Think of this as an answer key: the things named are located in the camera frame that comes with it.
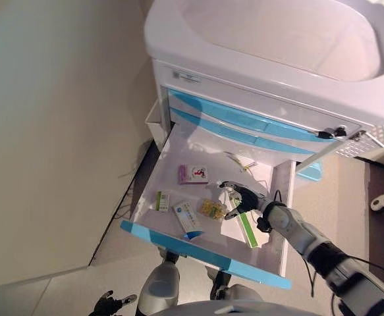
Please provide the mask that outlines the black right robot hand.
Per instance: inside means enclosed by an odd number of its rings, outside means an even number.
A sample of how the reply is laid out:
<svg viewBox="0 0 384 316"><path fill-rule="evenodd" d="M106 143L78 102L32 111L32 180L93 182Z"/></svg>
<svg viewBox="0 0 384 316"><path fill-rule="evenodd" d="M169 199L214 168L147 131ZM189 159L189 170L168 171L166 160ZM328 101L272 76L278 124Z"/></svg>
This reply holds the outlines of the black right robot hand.
<svg viewBox="0 0 384 316"><path fill-rule="evenodd" d="M224 181L220 183L220 188L231 188L241 196L241 202L232 211L228 211L225 220L231 220L242 213L256 211L258 215L263 214L263 203L265 196L251 188L233 181Z"/></svg>

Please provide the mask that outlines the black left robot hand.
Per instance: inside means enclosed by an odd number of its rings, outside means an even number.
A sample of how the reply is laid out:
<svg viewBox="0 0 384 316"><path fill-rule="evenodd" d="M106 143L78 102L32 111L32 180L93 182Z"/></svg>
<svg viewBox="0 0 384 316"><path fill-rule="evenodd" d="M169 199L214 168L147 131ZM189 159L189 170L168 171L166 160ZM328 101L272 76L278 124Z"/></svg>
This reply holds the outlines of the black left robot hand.
<svg viewBox="0 0 384 316"><path fill-rule="evenodd" d="M118 310L134 303L138 298L136 294L132 294L122 299L115 299L113 294L113 290L105 292L96 302L90 315L115 315Z"/></svg>

